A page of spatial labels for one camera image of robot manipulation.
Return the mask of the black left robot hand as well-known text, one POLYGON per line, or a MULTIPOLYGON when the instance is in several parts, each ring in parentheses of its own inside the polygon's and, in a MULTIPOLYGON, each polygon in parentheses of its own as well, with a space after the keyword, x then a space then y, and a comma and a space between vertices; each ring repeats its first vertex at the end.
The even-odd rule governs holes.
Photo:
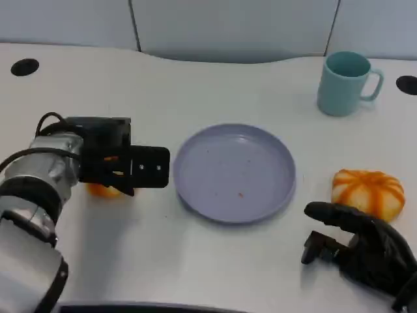
POLYGON ((79 181, 133 196, 130 156, 131 119, 127 117, 68 117, 66 122, 79 129, 79 181))

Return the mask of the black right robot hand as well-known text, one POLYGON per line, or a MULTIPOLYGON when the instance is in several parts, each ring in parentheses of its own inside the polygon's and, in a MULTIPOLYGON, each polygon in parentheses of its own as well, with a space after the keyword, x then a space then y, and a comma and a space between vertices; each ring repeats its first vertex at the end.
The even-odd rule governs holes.
POLYGON ((416 288, 416 258, 406 240, 387 222, 336 203, 314 201, 304 213, 327 226, 353 234, 347 246, 312 231, 304 244, 301 263, 317 258, 334 263, 347 278, 398 296, 416 288))

